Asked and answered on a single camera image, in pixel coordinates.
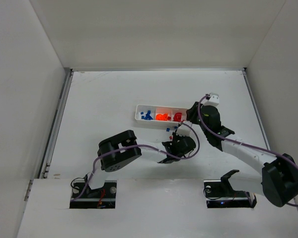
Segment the orange spiral lego piece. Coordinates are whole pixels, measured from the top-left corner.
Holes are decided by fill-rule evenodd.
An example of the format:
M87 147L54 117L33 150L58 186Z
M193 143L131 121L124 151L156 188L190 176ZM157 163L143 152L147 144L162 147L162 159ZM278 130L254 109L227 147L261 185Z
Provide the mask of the orange spiral lego piece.
M156 120L163 120L163 114L157 114L155 119Z

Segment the large blue curved lego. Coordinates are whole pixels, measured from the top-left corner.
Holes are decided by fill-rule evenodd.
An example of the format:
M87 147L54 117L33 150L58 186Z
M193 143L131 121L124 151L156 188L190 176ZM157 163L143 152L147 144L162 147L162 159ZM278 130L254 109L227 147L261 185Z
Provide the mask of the large blue curved lego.
M144 120L153 120L153 117L151 116L151 111L147 111Z

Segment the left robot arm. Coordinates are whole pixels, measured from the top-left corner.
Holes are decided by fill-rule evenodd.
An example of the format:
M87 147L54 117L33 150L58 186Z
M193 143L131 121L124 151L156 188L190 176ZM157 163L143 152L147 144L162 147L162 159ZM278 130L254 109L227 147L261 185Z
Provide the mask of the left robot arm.
M98 157L85 182L89 189L100 189L109 173L126 167L138 158L157 164L171 164L194 157L199 149L199 139L177 132L172 134L170 141L152 143L137 138L132 130L127 130L99 143Z

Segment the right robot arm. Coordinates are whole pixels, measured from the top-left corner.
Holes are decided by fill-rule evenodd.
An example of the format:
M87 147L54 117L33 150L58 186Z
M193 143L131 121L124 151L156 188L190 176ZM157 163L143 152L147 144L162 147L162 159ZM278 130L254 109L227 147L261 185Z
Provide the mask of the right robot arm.
M298 166L293 158L244 143L233 130L222 125L215 103L195 102L186 111L186 119L200 126L210 145L238 158L261 176L258 180L246 178L238 182L232 179L238 171L232 170L222 176L228 188L250 187L254 183L254 189L277 207L288 205L298 195Z

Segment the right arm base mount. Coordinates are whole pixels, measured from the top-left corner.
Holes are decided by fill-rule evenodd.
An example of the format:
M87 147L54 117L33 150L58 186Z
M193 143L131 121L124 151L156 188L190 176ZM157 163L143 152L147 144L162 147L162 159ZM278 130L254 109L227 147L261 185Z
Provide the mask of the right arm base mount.
M203 194L207 208L251 208L257 204L254 193L243 190L234 190L229 179L239 170L231 170L220 179L204 180Z

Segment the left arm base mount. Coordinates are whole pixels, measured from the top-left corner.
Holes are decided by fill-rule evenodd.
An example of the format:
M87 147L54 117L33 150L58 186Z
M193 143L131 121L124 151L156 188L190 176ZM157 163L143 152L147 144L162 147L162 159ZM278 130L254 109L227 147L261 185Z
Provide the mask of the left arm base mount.
M80 196L86 181L87 175L71 181L70 209L115 209L117 192L115 180L107 180L101 188L87 187Z

